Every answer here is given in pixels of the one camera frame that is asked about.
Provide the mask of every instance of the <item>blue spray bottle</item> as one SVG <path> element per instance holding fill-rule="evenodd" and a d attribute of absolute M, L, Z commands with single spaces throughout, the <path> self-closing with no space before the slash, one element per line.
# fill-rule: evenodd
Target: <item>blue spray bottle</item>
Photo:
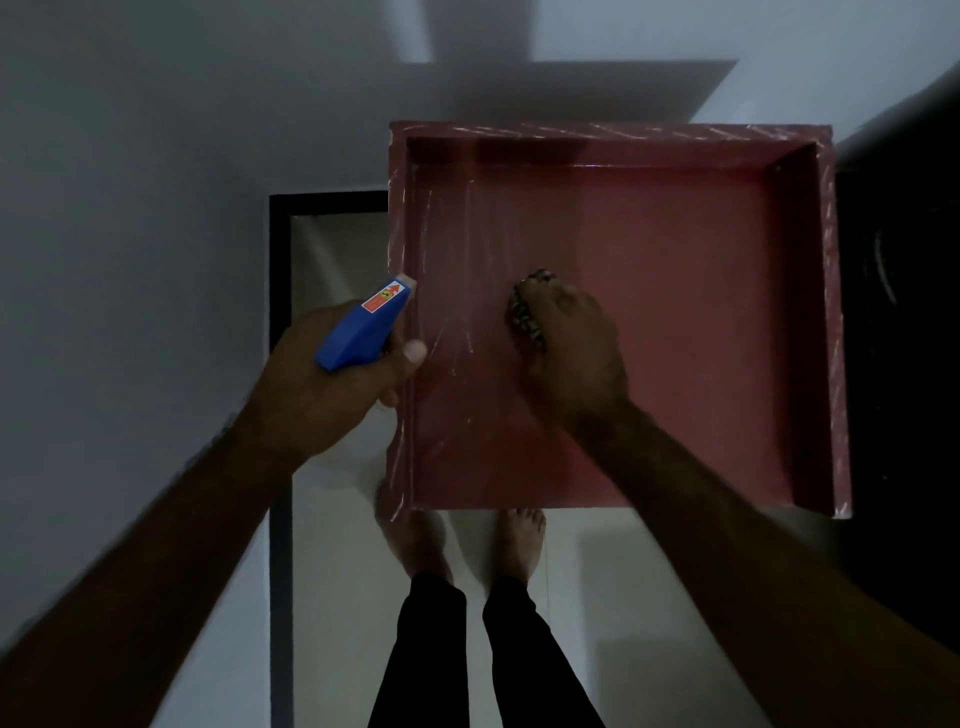
<path fill-rule="evenodd" d="M 354 308 L 326 337 L 314 357 L 328 372 L 372 364 L 390 336 L 396 317 L 413 295 L 417 282 L 402 273 Z"/>

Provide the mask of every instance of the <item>black pants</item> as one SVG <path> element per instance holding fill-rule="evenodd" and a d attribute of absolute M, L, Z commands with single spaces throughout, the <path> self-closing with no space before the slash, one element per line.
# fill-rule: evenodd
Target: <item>black pants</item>
<path fill-rule="evenodd" d="M 526 587 L 500 579 L 483 611 L 493 689 L 504 728 L 603 723 Z M 418 574 L 396 624 L 396 644 L 373 704 L 371 728 L 469 725 L 467 598 Z"/>

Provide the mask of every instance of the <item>white wall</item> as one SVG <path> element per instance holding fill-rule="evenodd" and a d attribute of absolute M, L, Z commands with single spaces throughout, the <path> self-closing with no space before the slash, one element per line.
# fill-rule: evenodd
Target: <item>white wall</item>
<path fill-rule="evenodd" d="M 396 118 L 816 123 L 842 140 L 960 61 L 956 0 L 78 0 L 64 13 L 272 193 L 385 186 Z"/>
<path fill-rule="evenodd" d="M 242 401 L 263 357 L 265 195 L 122 60 L 0 16 L 0 643 Z M 266 536 L 161 725 L 269 716 Z"/>

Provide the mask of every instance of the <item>red label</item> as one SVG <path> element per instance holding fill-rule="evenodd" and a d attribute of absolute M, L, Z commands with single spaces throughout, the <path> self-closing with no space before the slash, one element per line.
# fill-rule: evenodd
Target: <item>red label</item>
<path fill-rule="evenodd" d="M 364 301 L 363 307 L 366 308 L 370 313 L 373 313 L 377 308 L 389 301 L 402 290 L 403 285 L 394 280 Z"/>

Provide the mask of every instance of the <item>forearm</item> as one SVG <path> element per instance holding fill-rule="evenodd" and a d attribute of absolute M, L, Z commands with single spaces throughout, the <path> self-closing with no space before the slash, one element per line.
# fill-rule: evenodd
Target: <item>forearm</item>
<path fill-rule="evenodd" d="M 777 726 L 955 724 L 960 661 L 624 401 L 573 432 L 636 507 Z"/>
<path fill-rule="evenodd" d="M 0 724 L 150 724 L 289 482 L 250 427 L 226 432 L 4 656 Z"/>

